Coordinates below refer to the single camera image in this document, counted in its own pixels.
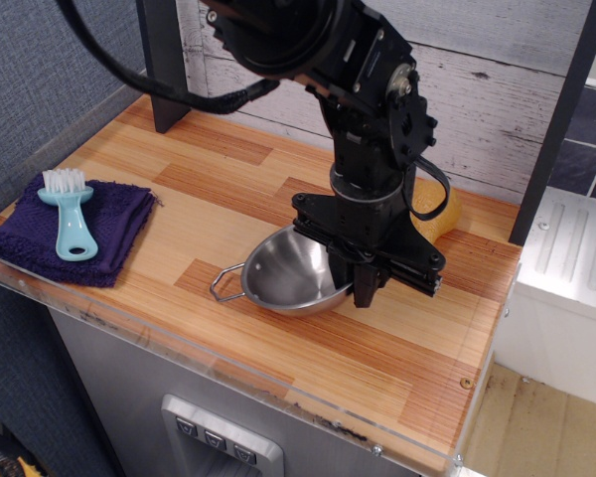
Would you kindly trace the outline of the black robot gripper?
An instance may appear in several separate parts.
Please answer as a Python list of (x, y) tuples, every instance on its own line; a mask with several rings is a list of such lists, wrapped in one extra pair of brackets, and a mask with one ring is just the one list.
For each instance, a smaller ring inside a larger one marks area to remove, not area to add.
[(441, 202), (429, 213), (412, 207), (416, 172), (422, 169), (446, 186), (446, 176), (431, 163), (413, 163), (396, 172), (380, 189), (363, 190), (332, 171), (332, 196), (298, 193), (296, 232), (326, 247), (336, 289), (354, 282), (354, 304), (369, 308), (376, 292), (390, 279), (428, 296), (440, 287), (444, 255), (413, 225), (436, 218)]

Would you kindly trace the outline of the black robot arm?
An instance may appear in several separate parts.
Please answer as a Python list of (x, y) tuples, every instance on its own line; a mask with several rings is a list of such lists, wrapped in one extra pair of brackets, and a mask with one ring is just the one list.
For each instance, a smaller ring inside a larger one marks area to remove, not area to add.
[(207, 19), (243, 67), (318, 99), (334, 141), (332, 194), (295, 195), (294, 227), (326, 247), (355, 304), (370, 306), (390, 279), (433, 295), (446, 260), (414, 227), (434, 213), (413, 208), (413, 191), (418, 171), (448, 179), (423, 155), (437, 122), (410, 45), (360, 1), (212, 1)]

